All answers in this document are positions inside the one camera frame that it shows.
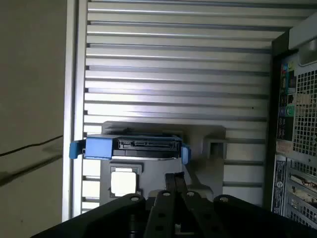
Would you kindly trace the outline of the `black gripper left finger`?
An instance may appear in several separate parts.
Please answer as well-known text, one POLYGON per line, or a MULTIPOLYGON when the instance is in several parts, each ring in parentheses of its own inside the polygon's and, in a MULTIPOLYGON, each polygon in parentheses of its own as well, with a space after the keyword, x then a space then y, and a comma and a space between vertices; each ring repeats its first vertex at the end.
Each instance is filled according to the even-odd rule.
POLYGON ((174 232, 175 175, 165 189, 145 199, 128 194, 55 225, 37 238, 170 238, 174 232))

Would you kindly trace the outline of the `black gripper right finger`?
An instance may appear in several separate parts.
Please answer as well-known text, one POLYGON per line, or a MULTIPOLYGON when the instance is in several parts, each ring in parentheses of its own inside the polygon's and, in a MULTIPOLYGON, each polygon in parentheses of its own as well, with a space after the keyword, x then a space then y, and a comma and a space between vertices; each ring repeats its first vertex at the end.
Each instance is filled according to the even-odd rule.
POLYGON ((317 231, 231 195, 213 201, 188 190, 184 174, 175 186, 185 205, 181 215, 198 238, 315 238, 317 231))

